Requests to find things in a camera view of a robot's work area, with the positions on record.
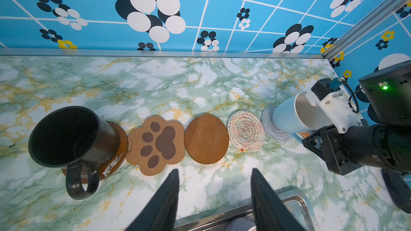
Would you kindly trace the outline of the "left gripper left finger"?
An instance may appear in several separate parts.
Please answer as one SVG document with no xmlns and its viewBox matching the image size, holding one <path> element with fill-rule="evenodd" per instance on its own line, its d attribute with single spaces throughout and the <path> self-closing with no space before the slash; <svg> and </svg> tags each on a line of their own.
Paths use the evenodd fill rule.
<svg viewBox="0 0 411 231">
<path fill-rule="evenodd" d="M 126 231 L 172 231 L 176 222 L 179 172 L 171 171 Z"/>
</svg>

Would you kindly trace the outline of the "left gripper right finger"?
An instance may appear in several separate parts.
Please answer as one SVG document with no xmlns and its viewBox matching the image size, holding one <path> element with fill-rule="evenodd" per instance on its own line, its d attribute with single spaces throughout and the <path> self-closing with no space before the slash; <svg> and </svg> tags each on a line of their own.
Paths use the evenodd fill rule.
<svg viewBox="0 0 411 231">
<path fill-rule="evenodd" d="M 252 170 L 250 186 L 254 221 L 258 231 L 304 230 L 256 168 Z"/>
</svg>

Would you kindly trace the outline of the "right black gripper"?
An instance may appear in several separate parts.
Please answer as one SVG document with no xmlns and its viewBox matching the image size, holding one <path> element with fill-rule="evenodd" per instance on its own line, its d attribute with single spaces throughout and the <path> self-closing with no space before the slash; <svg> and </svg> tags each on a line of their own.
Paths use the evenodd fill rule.
<svg viewBox="0 0 411 231">
<path fill-rule="evenodd" d="M 340 133 L 330 125 L 303 139 L 302 144 L 324 160 L 329 171 L 347 175 L 363 166 L 376 166 L 375 130 L 375 125 L 352 126 Z"/>
</svg>

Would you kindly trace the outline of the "tan wicker round coaster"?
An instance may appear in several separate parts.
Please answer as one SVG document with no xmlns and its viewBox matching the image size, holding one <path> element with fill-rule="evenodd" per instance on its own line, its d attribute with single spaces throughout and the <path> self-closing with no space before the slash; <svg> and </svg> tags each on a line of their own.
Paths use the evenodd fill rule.
<svg viewBox="0 0 411 231">
<path fill-rule="evenodd" d="M 311 133 L 310 132 L 298 132 L 296 133 L 296 135 L 301 139 L 305 139 L 307 137 L 310 137 Z"/>
</svg>

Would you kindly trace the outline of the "light blue handled mug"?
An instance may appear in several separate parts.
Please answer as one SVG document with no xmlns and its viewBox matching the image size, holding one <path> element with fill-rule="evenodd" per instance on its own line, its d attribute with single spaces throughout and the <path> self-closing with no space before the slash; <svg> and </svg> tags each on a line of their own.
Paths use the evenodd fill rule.
<svg viewBox="0 0 411 231">
<path fill-rule="evenodd" d="M 306 92 L 300 92 L 282 102 L 273 112 L 271 119 L 277 129 L 292 135 L 302 143 L 298 136 L 303 132 L 315 132 L 331 124 L 320 107 L 312 106 L 306 98 Z"/>
</svg>

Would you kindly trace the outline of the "grey woven round coaster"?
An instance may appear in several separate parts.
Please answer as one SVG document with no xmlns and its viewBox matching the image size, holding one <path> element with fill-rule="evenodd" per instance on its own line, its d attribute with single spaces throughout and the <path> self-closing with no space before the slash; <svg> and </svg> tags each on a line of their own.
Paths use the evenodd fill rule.
<svg viewBox="0 0 411 231">
<path fill-rule="evenodd" d="M 274 125 L 273 113 L 276 110 L 276 108 L 277 107 L 275 105 L 266 107 L 262 112 L 261 122 L 268 137 L 279 143 L 286 143 L 293 137 L 289 133 L 278 129 Z"/>
</svg>

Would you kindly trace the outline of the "dark brown round coaster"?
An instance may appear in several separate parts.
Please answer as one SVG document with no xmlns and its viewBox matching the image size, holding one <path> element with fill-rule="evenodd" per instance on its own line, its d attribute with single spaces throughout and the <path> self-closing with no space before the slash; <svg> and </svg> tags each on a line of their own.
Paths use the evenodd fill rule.
<svg viewBox="0 0 411 231">
<path fill-rule="evenodd" d="M 119 168 L 128 150 L 125 131 L 92 112 L 66 116 L 51 122 L 54 137 L 48 137 L 46 165 L 63 169 L 67 182 L 81 185 L 101 181 Z"/>
</svg>

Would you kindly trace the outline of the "cork paw print coaster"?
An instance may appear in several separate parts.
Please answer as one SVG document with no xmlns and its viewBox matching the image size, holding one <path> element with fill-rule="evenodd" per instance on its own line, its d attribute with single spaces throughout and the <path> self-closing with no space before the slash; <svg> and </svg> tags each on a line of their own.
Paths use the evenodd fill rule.
<svg viewBox="0 0 411 231">
<path fill-rule="evenodd" d="M 137 165 L 143 175 L 160 174 L 167 165 L 177 164 L 185 157 L 184 136 L 184 126 L 176 120 L 147 118 L 141 127 L 129 133 L 126 160 Z"/>
</svg>

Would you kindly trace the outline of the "multicolour woven round coaster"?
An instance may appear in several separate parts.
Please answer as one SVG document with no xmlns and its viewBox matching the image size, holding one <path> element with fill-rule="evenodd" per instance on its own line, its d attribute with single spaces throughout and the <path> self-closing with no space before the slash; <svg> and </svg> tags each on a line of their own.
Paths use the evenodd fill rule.
<svg viewBox="0 0 411 231">
<path fill-rule="evenodd" d="M 261 121 L 255 114 L 246 110 L 237 111 L 230 117 L 228 132 L 231 143 L 246 153 L 260 150 L 265 140 Z"/>
</svg>

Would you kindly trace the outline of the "brown wooden round coaster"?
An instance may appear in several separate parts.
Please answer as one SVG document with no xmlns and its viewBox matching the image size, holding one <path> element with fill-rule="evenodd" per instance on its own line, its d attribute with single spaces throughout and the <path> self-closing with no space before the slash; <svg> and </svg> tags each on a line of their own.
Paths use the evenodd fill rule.
<svg viewBox="0 0 411 231">
<path fill-rule="evenodd" d="M 194 161 L 204 165 L 214 164 L 221 160 L 228 150 L 228 129 L 219 118 L 202 114 L 188 125 L 185 147 Z"/>
</svg>

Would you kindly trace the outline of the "black metal cup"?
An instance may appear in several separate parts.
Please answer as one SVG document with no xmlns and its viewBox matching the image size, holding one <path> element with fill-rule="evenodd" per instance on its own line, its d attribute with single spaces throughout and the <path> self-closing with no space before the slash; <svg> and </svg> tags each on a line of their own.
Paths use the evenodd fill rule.
<svg viewBox="0 0 411 231">
<path fill-rule="evenodd" d="M 66 190 L 84 200 L 98 189 L 100 167 L 121 145 L 119 133 L 92 110 L 71 106 L 44 117 L 33 129 L 28 150 L 38 164 L 66 168 Z"/>
</svg>

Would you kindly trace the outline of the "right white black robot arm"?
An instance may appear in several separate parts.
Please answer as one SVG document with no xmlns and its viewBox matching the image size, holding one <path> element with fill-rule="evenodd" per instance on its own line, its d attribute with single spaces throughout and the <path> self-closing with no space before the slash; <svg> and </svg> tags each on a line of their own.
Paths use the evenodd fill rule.
<svg viewBox="0 0 411 231">
<path fill-rule="evenodd" d="M 330 110 L 344 79 L 322 79 L 307 95 L 329 116 L 332 125 L 303 139 L 305 148 L 325 161 L 329 171 L 347 175 L 363 166 L 380 168 L 395 205 L 411 212 L 411 188 L 404 177 L 411 172 L 411 62 L 379 69 L 359 80 L 374 112 L 375 125 L 359 119 L 352 107 Z"/>
</svg>

